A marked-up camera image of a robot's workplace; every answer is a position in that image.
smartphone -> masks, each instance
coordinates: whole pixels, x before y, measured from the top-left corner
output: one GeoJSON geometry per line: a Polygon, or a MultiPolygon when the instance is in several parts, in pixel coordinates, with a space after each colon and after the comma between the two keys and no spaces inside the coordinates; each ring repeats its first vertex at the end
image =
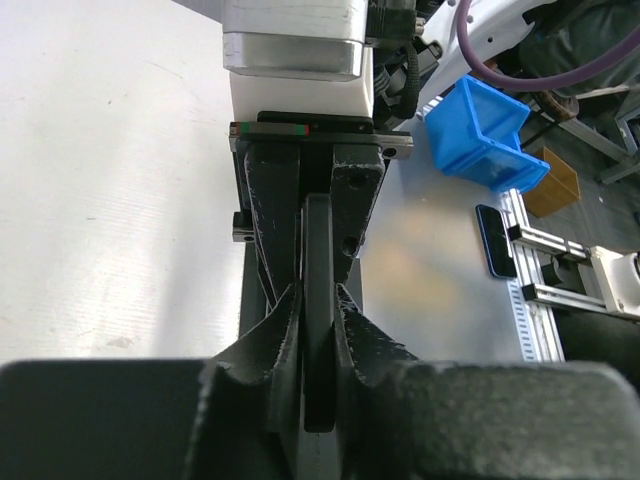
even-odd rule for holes
{"type": "Polygon", "coordinates": [[[496,278],[516,278],[518,272],[513,258],[509,255],[509,238],[504,228],[502,214],[499,210],[487,205],[476,206],[476,214],[489,272],[496,278]]]}

silver metal frame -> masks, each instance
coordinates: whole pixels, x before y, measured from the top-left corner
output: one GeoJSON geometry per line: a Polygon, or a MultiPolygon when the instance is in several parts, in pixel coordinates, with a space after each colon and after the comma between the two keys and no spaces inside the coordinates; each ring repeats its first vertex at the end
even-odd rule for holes
{"type": "Polygon", "coordinates": [[[518,225],[520,230],[519,238],[511,238],[511,241],[520,245],[531,247],[535,250],[549,253],[551,255],[567,255],[572,260],[584,261],[589,258],[589,251],[577,242],[564,240],[556,235],[536,230],[531,227],[518,225]]]}
{"type": "Polygon", "coordinates": [[[609,315],[604,300],[541,284],[529,285],[529,288],[535,295],[530,302],[609,315]]]}
{"type": "MultiPolygon", "coordinates": [[[[529,227],[524,202],[517,190],[503,194],[501,203],[508,227],[518,224],[529,227]]],[[[543,283],[538,254],[533,248],[525,245],[516,244],[512,247],[518,279],[509,281],[509,293],[524,359],[531,362],[564,361],[564,352],[551,307],[528,304],[522,293],[522,287],[525,285],[543,283]]]]}

metal rod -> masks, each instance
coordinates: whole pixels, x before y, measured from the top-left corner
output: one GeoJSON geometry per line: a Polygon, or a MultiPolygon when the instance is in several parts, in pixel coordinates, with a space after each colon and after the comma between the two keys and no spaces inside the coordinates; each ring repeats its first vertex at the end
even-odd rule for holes
{"type": "Polygon", "coordinates": [[[567,255],[572,260],[585,261],[589,258],[588,249],[577,242],[571,242],[550,233],[531,227],[514,225],[508,230],[513,243],[526,245],[551,255],[567,255]]]}
{"type": "Polygon", "coordinates": [[[522,292],[528,302],[570,310],[609,314],[604,300],[569,292],[561,288],[531,284],[522,287],[522,292]]]}

black cable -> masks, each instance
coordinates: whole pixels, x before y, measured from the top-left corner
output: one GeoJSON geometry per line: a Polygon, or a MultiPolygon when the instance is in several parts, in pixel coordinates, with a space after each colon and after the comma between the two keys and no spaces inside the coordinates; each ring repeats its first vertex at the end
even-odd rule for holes
{"type": "Polygon", "coordinates": [[[387,72],[386,67],[383,64],[378,64],[373,68],[373,95],[374,98],[378,98],[382,95],[389,84],[391,83],[391,77],[387,72]]]}
{"type": "Polygon", "coordinates": [[[400,94],[400,101],[391,107],[391,113],[395,117],[407,120],[413,118],[418,109],[420,66],[418,64],[418,52],[416,52],[414,46],[411,43],[407,43],[403,48],[407,53],[407,79],[400,94]]]}

purple cable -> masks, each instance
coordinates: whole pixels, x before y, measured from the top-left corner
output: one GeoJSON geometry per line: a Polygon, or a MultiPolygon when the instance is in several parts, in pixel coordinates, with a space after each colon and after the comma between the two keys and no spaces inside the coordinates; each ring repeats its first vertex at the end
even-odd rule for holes
{"type": "Polygon", "coordinates": [[[607,53],[595,60],[571,70],[545,78],[521,79],[500,75],[487,67],[482,60],[476,57],[467,31],[467,17],[471,0],[459,0],[460,5],[456,11],[456,31],[462,56],[474,72],[494,86],[514,92],[539,92],[541,90],[556,90],[569,87],[576,83],[588,80],[605,70],[616,65],[627,55],[640,46],[640,26],[636,27],[624,40],[613,47],[607,53]]]}

